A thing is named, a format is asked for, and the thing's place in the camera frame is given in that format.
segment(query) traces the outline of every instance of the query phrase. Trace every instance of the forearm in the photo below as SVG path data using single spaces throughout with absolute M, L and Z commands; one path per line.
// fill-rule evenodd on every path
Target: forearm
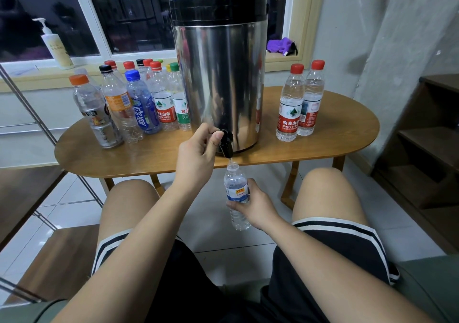
M 143 322 L 195 196 L 166 190 L 53 322 Z
M 284 220 L 273 222 L 266 233 L 331 323 L 431 322 L 390 286 Z

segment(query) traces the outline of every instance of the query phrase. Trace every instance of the table leg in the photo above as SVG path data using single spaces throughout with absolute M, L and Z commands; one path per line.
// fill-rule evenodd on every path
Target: table leg
M 165 190 L 161 183 L 159 182 L 157 174 L 151 174 L 150 177 L 152 178 L 153 186 L 155 187 L 156 191 L 158 192 L 159 197 L 163 196 Z
M 337 168 L 338 170 L 342 171 L 344 167 L 344 160 L 346 159 L 346 156 L 336 156 L 333 158 L 333 164 L 331 165 L 334 168 Z
M 295 205 L 295 201 L 290 198 L 291 192 L 293 191 L 293 185 L 295 184 L 296 175 L 298 175 L 298 167 L 300 165 L 299 161 L 293 161 L 291 163 L 291 170 L 290 175 L 287 179 L 287 183 L 285 184 L 284 191 L 280 196 L 280 201 L 286 205 L 290 210 L 293 210 L 293 206 Z
M 99 178 L 100 184 L 102 184 L 102 187 L 104 188 L 105 195 L 108 196 L 108 193 L 110 190 L 112 190 L 112 187 L 115 186 L 115 183 L 113 182 L 113 178 Z

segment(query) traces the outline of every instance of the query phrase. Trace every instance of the purple cloth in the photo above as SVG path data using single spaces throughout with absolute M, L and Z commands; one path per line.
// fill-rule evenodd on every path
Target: purple cloth
M 268 41 L 266 49 L 269 52 L 280 52 L 281 54 L 289 51 L 292 41 L 289 38 L 282 38 L 281 40 L 273 39 Z

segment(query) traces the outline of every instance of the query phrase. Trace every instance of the black shorts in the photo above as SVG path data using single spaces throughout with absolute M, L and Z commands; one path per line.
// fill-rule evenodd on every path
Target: black shorts
M 374 229 L 347 220 L 319 217 L 302 219 L 293 225 L 383 282 L 390 284 L 397 278 L 396 270 L 390 271 Z M 117 233 L 100 242 L 93 273 L 129 232 Z M 172 247 L 148 313 L 146 322 L 150 321 L 329 322 L 279 247 L 274 250 L 269 285 L 261 289 L 261 303 L 253 303 L 225 297 L 179 239 Z

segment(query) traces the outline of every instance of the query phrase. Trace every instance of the oval table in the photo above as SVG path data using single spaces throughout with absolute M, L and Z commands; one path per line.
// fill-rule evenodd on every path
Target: oval table
M 365 148 L 375 140 L 379 122 L 359 102 L 325 91 L 313 134 L 297 136 L 292 142 L 279 141 L 275 132 L 281 89 L 279 86 L 264 88 L 260 138 L 252 148 L 236 154 L 233 159 L 241 166 L 292 162 L 281 201 L 293 208 L 290 194 L 299 162 L 332 157 L 333 167 L 342 170 L 346 154 Z M 146 135 L 144 140 L 135 144 L 124 143 L 116 148 L 103 149 L 87 120 L 81 119 L 60 137 L 54 154 L 63 169 L 80 176 L 103 178 L 108 190 L 113 187 L 114 177 L 149 174 L 162 195 L 164 188 L 157 174 L 175 172 L 179 144 L 191 135 L 191 132 L 180 130 L 161 131 Z M 226 167 L 227 164 L 228 159 L 222 156 L 215 158 L 215 168 Z

